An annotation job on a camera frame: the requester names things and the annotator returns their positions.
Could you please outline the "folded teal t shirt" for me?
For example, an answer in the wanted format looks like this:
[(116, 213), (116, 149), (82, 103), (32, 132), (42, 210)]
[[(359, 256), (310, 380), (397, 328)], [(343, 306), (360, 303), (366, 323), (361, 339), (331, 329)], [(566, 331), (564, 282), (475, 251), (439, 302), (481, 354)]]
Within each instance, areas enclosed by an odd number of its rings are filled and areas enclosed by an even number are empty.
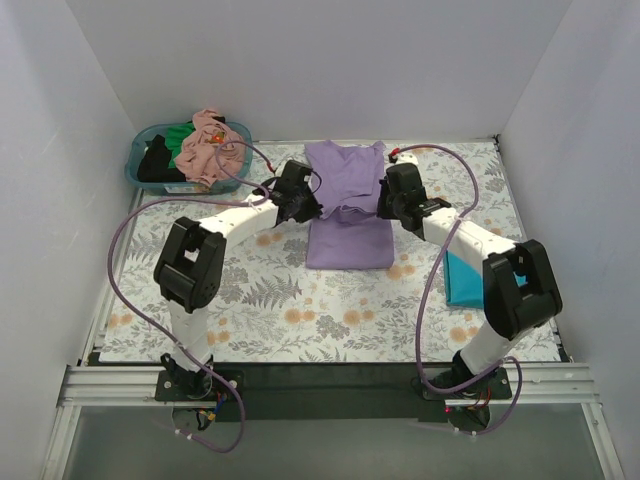
[(481, 275), (450, 252), (444, 257), (443, 268), (447, 305), (482, 310), (484, 290)]

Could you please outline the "black shirt in basket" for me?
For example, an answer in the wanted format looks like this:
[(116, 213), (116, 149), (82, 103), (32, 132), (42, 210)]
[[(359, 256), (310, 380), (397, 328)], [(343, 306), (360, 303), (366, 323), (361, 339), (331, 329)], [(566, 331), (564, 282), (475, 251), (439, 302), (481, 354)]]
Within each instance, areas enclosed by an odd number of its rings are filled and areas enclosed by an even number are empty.
[(137, 171), (137, 179), (146, 183), (184, 183), (185, 175), (178, 169), (169, 169), (171, 153), (165, 138), (156, 135), (148, 145)]

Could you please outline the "pink crumpled shirt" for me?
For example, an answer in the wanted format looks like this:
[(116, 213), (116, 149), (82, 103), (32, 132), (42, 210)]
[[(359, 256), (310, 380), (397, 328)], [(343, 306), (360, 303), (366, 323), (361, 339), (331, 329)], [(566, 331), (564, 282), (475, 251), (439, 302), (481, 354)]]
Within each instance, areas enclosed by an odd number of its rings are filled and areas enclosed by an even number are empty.
[(243, 137), (232, 130), (215, 110), (205, 109), (192, 117), (194, 131), (187, 136), (175, 158), (186, 180), (211, 187), (237, 175), (245, 161)]

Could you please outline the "green shirt in basket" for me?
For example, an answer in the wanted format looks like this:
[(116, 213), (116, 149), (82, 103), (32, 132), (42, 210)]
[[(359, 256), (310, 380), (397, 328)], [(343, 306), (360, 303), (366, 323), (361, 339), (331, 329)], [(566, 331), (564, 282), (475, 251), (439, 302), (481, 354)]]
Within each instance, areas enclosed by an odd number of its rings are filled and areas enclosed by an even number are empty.
[(195, 126), (192, 122), (178, 124), (171, 126), (167, 129), (165, 135), (165, 146), (170, 151), (171, 157), (168, 163), (169, 169), (176, 169), (175, 158), (182, 151), (183, 141), (189, 137), (195, 131)]

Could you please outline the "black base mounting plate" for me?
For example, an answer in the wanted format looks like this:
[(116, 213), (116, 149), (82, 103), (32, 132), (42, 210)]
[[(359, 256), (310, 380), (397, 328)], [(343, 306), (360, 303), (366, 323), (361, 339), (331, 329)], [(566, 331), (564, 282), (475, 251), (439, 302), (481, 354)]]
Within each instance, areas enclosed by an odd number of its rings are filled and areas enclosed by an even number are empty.
[(412, 363), (219, 363), (249, 420), (447, 420)]

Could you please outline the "purple t shirt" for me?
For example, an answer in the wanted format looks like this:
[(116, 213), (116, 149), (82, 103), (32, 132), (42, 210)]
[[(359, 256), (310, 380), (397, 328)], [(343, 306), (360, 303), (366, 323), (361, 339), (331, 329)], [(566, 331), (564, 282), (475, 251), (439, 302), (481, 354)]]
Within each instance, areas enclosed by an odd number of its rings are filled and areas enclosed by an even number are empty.
[(315, 270), (386, 269), (394, 263), (389, 220), (377, 216), (386, 145), (340, 146), (330, 140), (305, 146), (319, 174), (312, 181), (322, 213), (311, 221), (306, 267)]

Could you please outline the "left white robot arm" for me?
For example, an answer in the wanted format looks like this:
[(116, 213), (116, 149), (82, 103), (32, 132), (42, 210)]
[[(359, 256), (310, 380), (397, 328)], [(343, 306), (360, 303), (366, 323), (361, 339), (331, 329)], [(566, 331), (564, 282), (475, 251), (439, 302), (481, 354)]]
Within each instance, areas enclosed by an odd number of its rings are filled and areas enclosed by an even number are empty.
[(317, 218), (322, 205), (312, 183), (319, 175), (290, 160), (281, 173), (260, 184), (239, 207), (198, 221), (182, 217), (169, 232), (153, 278), (167, 301), (174, 350), (161, 358), (165, 369), (180, 372), (178, 387), (193, 400), (205, 398), (213, 386), (210, 361), (208, 305), (221, 286), (226, 251), (249, 237), (294, 220)]

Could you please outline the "teal plastic laundry basket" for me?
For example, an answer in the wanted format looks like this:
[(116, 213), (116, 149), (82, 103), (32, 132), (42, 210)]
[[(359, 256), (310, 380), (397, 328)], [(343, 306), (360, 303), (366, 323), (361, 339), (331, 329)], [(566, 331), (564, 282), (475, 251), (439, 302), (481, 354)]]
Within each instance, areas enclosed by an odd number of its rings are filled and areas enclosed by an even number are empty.
[(148, 127), (134, 138), (124, 167), (126, 179), (136, 188), (154, 195), (219, 195), (237, 190), (236, 180), (226, 179), (207, 187), (187, 182), (176, 167), (171, 167), (173, 151), (165, 145), (170, 130), (184, 130), (186, 123), (160, 124)]

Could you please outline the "aluminium frame rail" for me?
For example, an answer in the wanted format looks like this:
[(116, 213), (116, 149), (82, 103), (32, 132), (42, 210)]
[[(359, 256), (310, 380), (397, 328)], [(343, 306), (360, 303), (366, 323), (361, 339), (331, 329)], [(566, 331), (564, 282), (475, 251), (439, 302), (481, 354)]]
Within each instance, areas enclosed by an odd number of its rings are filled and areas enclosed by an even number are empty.
[(224, 364), (243, 400), (195, 424), (157, 365), (71, 367), (46, 479), (621, 479), (587, 366), (508, 366), (473, 433), (464, 401), (418, 396), (415, 367)]

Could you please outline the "floral patterned table mat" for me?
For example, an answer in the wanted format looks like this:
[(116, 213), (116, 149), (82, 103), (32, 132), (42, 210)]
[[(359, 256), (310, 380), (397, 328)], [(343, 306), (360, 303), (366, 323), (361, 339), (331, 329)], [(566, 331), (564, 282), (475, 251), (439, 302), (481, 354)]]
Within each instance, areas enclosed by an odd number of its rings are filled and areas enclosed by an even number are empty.
[[(156, 362), (170, 351), (170, 319), (153, 271), (172, 223), (199, 220), (214, 205), (162, 202), (122, 237), (116, 267), (121, 296), (95, 341), (101, 362)], [(448, 361), (483, 324), (479, 309), (447, 305), (438, 247), (395, 226), (394, 263), (382, 270), (306, 267), (308, 228), (295, 222), (261, 232), (225, 256), (221, 287), (209, 306), (208, 343), (218, 362)]]

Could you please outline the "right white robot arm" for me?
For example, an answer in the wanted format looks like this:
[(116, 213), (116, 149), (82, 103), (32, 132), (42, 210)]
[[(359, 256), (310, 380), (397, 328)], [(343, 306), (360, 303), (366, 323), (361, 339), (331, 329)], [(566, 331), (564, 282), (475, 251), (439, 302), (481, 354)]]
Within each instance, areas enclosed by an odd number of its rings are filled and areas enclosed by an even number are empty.
[(563, 303), (549, 257), (536, 240), (517, 243), (466, 219), (449, 202), (426, 194), (418, 167), (391, 165), (381, 182), (378, 214), (397, 220), (419, 239), (453, 254), (482, 279), (485, 322), (459, 350), (449, 370), (428, 379), (428, 391), (475, 397), (489, 384), (489, 374), (531, 330), (561, 312)]

